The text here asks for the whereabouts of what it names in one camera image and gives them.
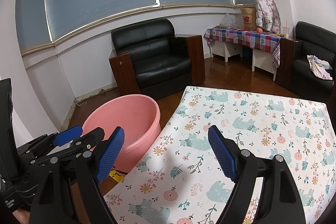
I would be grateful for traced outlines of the plaid tablecloth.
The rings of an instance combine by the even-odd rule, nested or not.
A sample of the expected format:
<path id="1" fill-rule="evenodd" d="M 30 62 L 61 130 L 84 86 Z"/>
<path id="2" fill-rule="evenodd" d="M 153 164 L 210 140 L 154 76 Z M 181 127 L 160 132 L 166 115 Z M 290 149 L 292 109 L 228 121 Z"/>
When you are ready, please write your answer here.
<path id="1" fill-rule="evenodd" d="M 203 36 L 209 47 L 214 41 L 240 44 L 252 49 L 270 53 L 273 56 L 272 67 L 278 69 L 280 66 L 280 40 L 281 37 L 269 33 L 257 33 L 254 31 L 242 31 L 225 28 L 209 28 Z"/>

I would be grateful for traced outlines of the pink white puffer jacket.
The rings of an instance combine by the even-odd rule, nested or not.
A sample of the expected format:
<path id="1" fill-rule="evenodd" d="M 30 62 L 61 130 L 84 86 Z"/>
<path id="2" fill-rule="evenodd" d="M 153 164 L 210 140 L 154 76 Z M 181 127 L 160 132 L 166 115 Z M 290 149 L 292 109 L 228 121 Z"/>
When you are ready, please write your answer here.
<path id="1" fill-rule="evenodd" d="M 274 34 L 281 32 L 281 19 L 274 0 L 256 0 L 256 26 Z"/>

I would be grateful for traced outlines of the orange fruit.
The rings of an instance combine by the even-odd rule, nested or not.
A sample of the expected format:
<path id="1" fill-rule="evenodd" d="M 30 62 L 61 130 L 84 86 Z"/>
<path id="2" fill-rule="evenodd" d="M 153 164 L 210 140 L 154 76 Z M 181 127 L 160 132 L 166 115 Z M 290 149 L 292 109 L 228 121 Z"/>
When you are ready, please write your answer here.
<path id="1" fill-rule="evenodd" d="M 262 34 L 263 33 L 263 30 L 261 28 L 259 28 L 259 27 L 256 29 L 256 31 L 257 31 L 258 34 Z"/>

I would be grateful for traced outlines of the clear plastic bag on table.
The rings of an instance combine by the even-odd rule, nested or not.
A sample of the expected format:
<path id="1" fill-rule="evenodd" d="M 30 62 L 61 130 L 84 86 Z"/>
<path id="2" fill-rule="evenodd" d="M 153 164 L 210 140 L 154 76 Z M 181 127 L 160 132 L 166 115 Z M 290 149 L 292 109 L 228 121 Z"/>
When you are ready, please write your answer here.
<path id="1" fill-rule="evenodd" d="M 232 29 L 236 27 L 236 17 L 229 13 L 226 13 L 220 22 L 220 26 L 226 29 Z"/>

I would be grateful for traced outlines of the floral white tablecloth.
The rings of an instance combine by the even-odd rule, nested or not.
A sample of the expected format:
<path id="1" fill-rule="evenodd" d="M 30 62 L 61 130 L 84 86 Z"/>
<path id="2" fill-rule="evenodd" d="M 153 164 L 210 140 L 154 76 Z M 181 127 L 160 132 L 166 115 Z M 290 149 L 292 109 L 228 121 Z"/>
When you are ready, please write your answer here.
<path id="1" fill-rule="evenodd" d="M 105 195 L 117 223 L 215 223 L 246 163 L 283 160 L 307 223 L 335 195 L 335 132 L 326 104 L 187 87 L 142 159 Z"/>

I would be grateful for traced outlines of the pink plastic trash bin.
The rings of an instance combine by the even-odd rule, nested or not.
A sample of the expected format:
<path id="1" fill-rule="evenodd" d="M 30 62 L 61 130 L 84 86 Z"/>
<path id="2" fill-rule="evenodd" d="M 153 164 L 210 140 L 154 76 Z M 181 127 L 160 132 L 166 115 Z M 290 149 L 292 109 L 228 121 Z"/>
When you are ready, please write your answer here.
<path id="1" fill-rule="evenodd" d="M 130 172 L 147 153 L 161 132 L 161 113 L 154 99 L 131 94 L 108 101 L 98 107 L 84 122 L 83 134 L 100 127 L 108 139 L 117 126 L 125 133 L 125 141 L 114 167 Z"/>

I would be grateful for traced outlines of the brown paper shopping bag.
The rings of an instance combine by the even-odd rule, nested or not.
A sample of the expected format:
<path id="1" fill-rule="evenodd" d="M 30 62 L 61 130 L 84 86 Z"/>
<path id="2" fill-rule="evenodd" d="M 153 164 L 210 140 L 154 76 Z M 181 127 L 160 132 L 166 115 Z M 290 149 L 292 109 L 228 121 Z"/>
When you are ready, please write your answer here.
<path id="1" fill-rule="evenodd" d="M 256 30 L 256 8 L 243 7 L 240 9 L 243 16 L 243 25 L 246 30 Z"/>

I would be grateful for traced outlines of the plastic cup with straw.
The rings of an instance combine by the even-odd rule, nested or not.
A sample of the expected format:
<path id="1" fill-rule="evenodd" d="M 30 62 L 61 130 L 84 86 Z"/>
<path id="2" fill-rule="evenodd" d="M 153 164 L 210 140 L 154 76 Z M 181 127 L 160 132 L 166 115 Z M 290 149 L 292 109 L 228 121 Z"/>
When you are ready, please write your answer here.
<path id="1" fill-rule="evenodd" d="M 289 38 L 289 27 L 287 21 L 285 21 L 285 24 L 282 26 L 282 35 L 286 39 Z"/>

